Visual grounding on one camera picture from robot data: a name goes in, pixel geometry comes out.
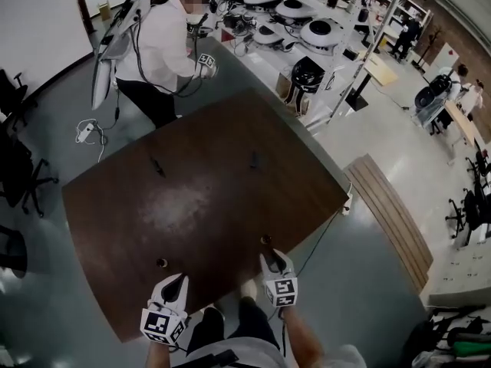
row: person standing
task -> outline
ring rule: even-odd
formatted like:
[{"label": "person standing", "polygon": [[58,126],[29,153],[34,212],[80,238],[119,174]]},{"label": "person standing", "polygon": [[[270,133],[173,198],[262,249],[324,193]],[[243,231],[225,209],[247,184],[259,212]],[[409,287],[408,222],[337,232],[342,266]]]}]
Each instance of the person standing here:
[{"label": "person standing", "polygon": [[463,114],[473,121],[472,111],[474,107],[483,108],[483,90],[484,84],[476,79],[476,84],[467,83],[462,86],[461,97],[457,106],[463,111]]},{"label": "person standing", "polygon": [[156,128],[177,119],[173,93],[178,76],[190,80],[211,75],[205,66],[196,70],[186,49],[186,16],[204,13],[209,1],[151,0],[150,12],[135,31],[136,45],[116,66],[118,89]]},{"label": "person standing", "polygon": [[[402,23],[403,28],[400,32],[399,38],[396,41],[396,44],[392,48],[392,51],[389,54],[396,58],[398,62],[405,59],[407,56],[407,52],[411,47],[411,44],[414,41],[420,39],[421,31],[423,27],[421,26],[421,14],[417,14],[414,19],[407,19]],[[399,52],[399,48],[402,46],[402,52],[399,54],[399,58],[397,58],[396,53]]]}]

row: black pants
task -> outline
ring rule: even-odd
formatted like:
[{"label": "black pants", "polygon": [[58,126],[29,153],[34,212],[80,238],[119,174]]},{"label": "black pants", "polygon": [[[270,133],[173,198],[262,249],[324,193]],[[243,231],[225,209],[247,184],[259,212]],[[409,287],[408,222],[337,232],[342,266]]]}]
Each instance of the black pants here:
[{"label": "black pants", "polygon": [[392,54],[396,54],[396,52],[399,51],[399,48],[402,46],[402,52],[400,53],[399,57],[401,59],[406,58],[407,52],[409,51],[409,48],[411,47],[411,41],[407,37],[399,37],[396,41],[396,44],[392,48]]},{"label": "black pants", "polygon": [[[239,327],[229,338],[253,337],[272,343],[279,350],[268,317],[253,299],[244,297],[239,303]],[[206,308],[203,320],[194,327],[187,354],[211,343],[224,340],[223,317],[215,308]]]},{"label": "black pants", "polygon": [[116,79],[117,87],[152,120],[156,128],[173,122],[176,117],[174,98],[155,86],[135,80]]}]

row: wooden board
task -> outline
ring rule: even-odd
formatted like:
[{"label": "wooden board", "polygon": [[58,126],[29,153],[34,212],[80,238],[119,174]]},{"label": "wooden board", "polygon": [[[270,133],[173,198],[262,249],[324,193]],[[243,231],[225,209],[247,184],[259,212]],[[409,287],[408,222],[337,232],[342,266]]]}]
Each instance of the wooden board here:
[{"label": "wooden board", "polygon": [[452,117],[455,124],[459,127],[459,130],[466,139],[467,144],[474,148],[474,140],[476,139],[474,135],[474,124],[463,115],[462,110],[460,110],[453,101],[447,101],[445,103],[445,109],[450,117]]},{"label": "wooden board", "polygon": [[289,252],[348,199],[252,90],[129,144],[63,197],[84,273],[122,341],[140,336],[157,282],[188,274],[192,314],[259,273],[264,234]]},{"label": "wooden board", "polygon": [[[360,54],[358,58],[364,58],[367,50],[360,50]],[[383,61],[380,57],[378,57],[375,53],[372,53],[368,58],[367,63],[364,66],[364,69],[381,85],[387,86],[399,79],[397,74],[393,72],[389,66]]]},{"label": "wooden board", "polygon": [[374,213],[420,293],[433,257],[400,196],[368,154],[356,159],[346,175]]}]

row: white tile floor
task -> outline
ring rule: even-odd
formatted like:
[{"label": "white tile floor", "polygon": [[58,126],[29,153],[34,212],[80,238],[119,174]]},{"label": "white tile floor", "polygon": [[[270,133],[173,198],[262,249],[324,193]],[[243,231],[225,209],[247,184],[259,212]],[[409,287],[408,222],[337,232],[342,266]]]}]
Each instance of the white tile floor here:
[{"label": "white tile floor", "polygon": [[453,158],[451,143],[460,135],[457,127],[453,123],[444,134],[430,136],[417,126],[411,119],[412,110],[403,111],[396,102],[414,108],[414,96],[426,82],[410,64],[398,64],[384,51],[380,56],[399,80],[385,87],[372,80],[362,94],[369,105],[328,124],[315,138],[342,169],[359,156],[372,156],[402,198],[433,254],[431,278],[451,247],[452,230],[444,219],[450,212],[448,199],[458,203],[457,199],[463,199],[463,188],[471,186],[465,157],[473,159],[475,150],[459,141],[454,148],[456,159],[449,165]]}]

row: shoe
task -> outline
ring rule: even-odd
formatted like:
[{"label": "shoe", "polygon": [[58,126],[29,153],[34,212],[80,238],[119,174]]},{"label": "shoe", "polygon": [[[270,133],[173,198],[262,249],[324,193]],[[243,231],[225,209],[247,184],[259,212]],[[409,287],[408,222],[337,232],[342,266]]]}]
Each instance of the shoe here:
[{"label": "shoe", "polygon": [[250,297],[254,301],[258,298],[258,287],[253,279],[249,279],[240,287],[240,297]]}]

